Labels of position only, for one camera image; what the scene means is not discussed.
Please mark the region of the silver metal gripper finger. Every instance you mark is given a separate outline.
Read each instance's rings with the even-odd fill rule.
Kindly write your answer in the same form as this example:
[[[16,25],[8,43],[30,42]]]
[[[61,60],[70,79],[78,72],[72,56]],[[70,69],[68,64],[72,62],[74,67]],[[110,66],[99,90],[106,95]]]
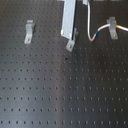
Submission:
[[[71,37],[73,33],[74,15],[76,0],[65,0],[63,9],[63,19],[61,35],[63,37]]]

